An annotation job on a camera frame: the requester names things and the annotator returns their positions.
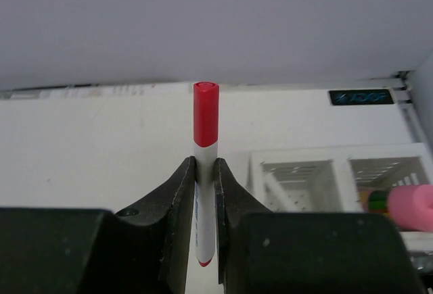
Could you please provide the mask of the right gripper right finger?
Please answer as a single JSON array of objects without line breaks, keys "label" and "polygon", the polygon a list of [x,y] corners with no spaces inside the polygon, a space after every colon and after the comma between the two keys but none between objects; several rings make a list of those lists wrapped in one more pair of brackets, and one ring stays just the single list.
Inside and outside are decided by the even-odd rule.
[{"label": "right gripper right finger", "polygon": [[396,227],[377,214],[274,213],[214,164],[226,293],[425,293]]}]

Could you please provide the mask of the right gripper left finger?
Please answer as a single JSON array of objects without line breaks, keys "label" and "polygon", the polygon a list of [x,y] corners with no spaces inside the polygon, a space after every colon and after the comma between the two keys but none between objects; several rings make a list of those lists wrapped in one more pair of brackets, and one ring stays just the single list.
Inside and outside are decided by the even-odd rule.
[{"label": "right gripper left finger", "polygon": [[184,293],[196,161],[135,203],[1,209],[2,293]]}]

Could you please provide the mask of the red capped marker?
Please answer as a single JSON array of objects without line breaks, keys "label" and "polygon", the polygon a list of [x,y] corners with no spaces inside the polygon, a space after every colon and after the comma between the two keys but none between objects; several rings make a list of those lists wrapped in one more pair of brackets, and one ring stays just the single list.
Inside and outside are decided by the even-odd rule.
[{"label": "red capped marker", "polygon": [[212,261],[215,252],[216,218],[214,163],[219,137],[219,85],[197,82],[193,85],[193,141],[196,160],[195,246],[201,267]]}]

